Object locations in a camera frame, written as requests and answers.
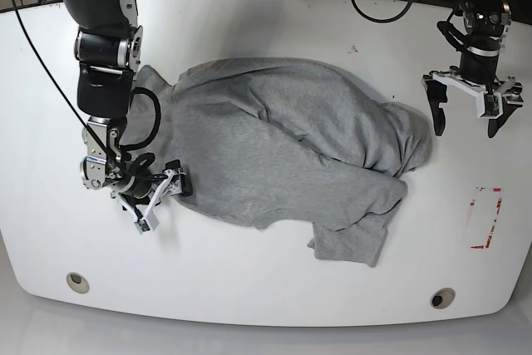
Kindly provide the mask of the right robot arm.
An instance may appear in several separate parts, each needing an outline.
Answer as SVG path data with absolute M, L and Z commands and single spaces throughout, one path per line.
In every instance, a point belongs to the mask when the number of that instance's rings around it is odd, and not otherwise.
M 162 110 L 152 91 L 134 85 L 143 37 L 136 0 L 63 2 L 78 25 L 76 102 L 89 116 L 82 131 L 86 144 L 81 162 L 83 184 L 92 190 L 109 188 L 141 233 L 154 230 L 159 224 L 155 207 L 160 201 L 166 196 L 189 196 L 192 188 L 179 160 L 166 163 L 159 174 L 150 171 L 155 155 L 146 147 L 160 129 Z M 153 127 L 144 140 L 123 145 L 126 116 L 138 95 L 153 103 Z

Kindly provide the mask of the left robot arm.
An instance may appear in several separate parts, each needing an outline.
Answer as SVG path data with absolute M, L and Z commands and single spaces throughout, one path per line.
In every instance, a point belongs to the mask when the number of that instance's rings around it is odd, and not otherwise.
M 504 40 L 512 23 L 507 0 L 457 0 L 450 16 L 436 26 L 460 53 L 460 64 L 447 71 L 431 71 L 423 78 L 434 132 L 442 136 L 448 102 L 447 89 L 457 88 L 474 97 L 476 115 L 488 121 L 487 135 L 495 137 L 510 116 L 524 106 L 522 84 L 505 80 L 496 71 Z

